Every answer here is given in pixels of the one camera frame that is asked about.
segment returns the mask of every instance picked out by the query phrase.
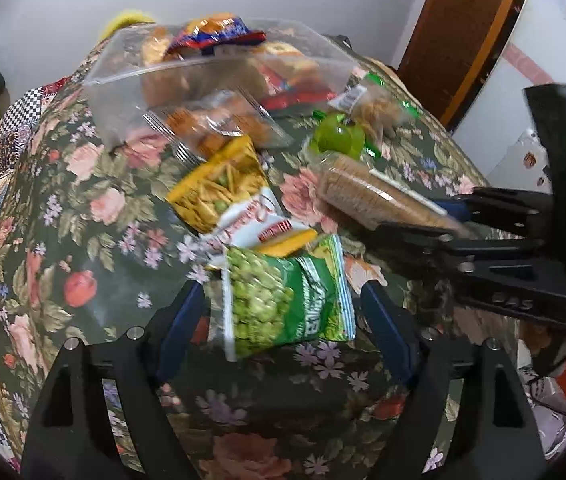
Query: clear plastic bin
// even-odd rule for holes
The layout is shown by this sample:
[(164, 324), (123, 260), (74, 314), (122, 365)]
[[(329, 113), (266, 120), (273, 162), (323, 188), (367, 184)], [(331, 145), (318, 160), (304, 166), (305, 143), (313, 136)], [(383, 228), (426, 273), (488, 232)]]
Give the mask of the clear plastic bin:
[[(321, 81), (333, 92), (345, 88), (357, 67), (354, 58), (330, 40), (300, 22), (247, 19), (252, 30), (263, 30), (268, 41), (282, 41), (316, 63)], [(185, 25), (163, 26), (177, 34)], [(203, 98), (215, 89), (240, 87), (257, 101), (271, 95), (271, 88), (257, 73), (255, 62), (280, 56), (262, 54), (193, 57), (144, 66), (141, 45), (159, 25), (118, 31), (83, 83), (93, 119), (103, 143), (109, 149), (123, 143), (144, 124), (148, 109), (177, 106)]]

